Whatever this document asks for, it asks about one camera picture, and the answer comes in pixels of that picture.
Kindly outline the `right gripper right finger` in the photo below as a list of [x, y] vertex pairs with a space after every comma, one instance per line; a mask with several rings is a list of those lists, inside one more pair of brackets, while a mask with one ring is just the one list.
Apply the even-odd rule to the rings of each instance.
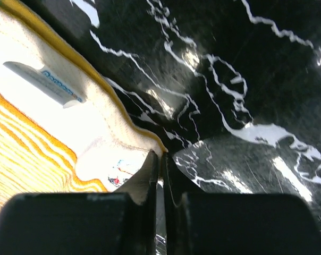
[[289, 194], [208, 193], [163, 154], [168, 254], [321, 254], [307, 205]]

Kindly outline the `orange striped towel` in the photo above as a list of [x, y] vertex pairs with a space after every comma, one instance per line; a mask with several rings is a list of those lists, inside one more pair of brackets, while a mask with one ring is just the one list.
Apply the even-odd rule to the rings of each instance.
[[18, 1], [0, 1], [0, 210], [26, 192], [112, 192], [149, 151], [106, 81]]

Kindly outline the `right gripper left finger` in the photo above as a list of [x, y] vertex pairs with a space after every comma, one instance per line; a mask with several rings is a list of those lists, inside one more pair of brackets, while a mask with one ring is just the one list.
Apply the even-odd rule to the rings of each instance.
[[158, 157], [111, 193], [22, 193], [0, 212], [0, 254], [155, 254]]

